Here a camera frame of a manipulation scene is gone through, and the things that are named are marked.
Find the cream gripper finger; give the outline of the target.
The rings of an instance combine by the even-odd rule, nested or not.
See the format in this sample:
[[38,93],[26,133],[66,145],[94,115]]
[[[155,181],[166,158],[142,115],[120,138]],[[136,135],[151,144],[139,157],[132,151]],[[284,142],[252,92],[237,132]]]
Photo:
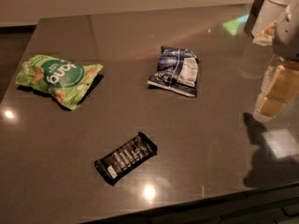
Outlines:
[[275,117],[299,92],[299,67],[295,64],[279,65],[265,91],[259,112]]
[[265,71],[264,76],[263,76],[262,86],[261,86],[261,92],[258,95],[256,103],[255,103],[256,109],[259,109],[261,107],[263,98],[267,94],[267,90],[270,87],[270,84],[271,84],[271,81],[273,79],[275,72],[276,72],[276,67],[272,66],[272,65],[269,65],[267,70]]

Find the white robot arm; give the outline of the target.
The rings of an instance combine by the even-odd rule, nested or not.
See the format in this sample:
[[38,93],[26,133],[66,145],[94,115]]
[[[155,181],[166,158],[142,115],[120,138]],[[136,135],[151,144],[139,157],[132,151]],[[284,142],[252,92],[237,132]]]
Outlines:
[[253,117],[268,122],[299,93],[299,0],[292,0],[253,42],[272,45],[274,53],[282,59],[277,67],[268,66],[255,104]]

